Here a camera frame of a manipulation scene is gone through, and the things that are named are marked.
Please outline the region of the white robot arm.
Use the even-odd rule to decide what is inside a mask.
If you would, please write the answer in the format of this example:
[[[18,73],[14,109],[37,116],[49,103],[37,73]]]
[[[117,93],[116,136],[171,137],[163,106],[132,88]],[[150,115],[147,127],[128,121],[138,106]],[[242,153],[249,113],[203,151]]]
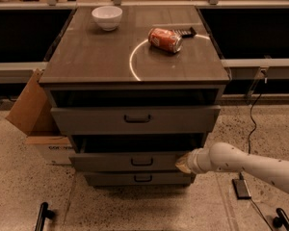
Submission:
[[[249,154],[226,142],[188,152],[175,166],[188,174],[244,171],[289,194],[289,161]]]

